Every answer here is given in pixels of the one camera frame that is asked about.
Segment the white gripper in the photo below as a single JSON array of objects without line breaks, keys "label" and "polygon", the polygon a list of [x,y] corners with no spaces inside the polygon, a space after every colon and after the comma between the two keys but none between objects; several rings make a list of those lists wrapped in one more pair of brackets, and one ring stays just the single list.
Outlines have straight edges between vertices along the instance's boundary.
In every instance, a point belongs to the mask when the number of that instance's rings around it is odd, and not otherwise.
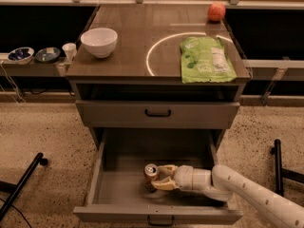
[{"label": "white gripper", "polygon": [[154,188],[163,191],[171,191],[176,187],[182,191],[203,191],[211,185],[211,171],[194,168],[193,166],[182,165],[177,167],[174,164],[159,165],[159,173],[166,177],[162,180],[152,180]]}]

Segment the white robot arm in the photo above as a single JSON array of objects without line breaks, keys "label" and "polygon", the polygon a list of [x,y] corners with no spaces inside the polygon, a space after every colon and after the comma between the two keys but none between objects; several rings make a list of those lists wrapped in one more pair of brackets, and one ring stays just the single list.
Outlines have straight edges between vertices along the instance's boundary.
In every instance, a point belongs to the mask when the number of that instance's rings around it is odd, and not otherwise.
[{"label": "white robot arm", "polygon": [[277,228],[303,228],[304,208],[249,180],[222,164],[211,170],[189,165],[148,164],[144,174],[157,190],[201,193],[207,198],[228,201],[234,193],[254,206]]}]

